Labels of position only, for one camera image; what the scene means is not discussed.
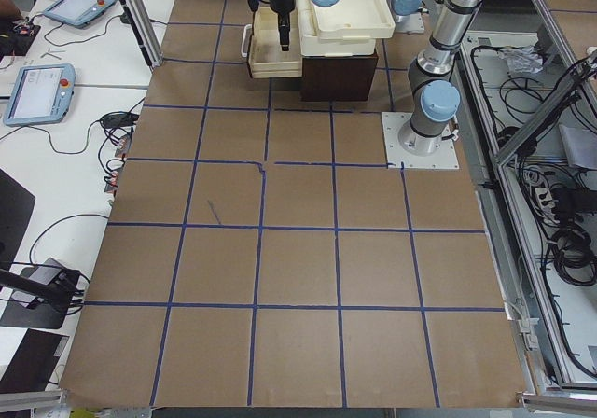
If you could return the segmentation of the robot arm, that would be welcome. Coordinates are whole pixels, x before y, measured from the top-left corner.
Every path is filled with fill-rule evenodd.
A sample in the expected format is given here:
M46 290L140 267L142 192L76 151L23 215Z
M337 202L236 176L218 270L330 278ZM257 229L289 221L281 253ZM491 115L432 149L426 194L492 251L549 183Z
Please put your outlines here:
M319 7L332 7L340 0L311 0ZM446 124L455 116L460 94L450 83L453 56L483 0L444 0L428 46L409 69L415 108L399 133L400 145L409 153L426 157L441 141Z

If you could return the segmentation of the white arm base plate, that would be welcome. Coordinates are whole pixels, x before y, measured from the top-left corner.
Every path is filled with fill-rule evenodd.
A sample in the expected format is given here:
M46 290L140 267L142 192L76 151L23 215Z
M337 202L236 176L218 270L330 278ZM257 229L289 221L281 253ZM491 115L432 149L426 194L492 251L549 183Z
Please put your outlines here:
M387 166L395 169L445 170L460 168L450 123L442 134L427 138L410 127L410 112L382 112Z

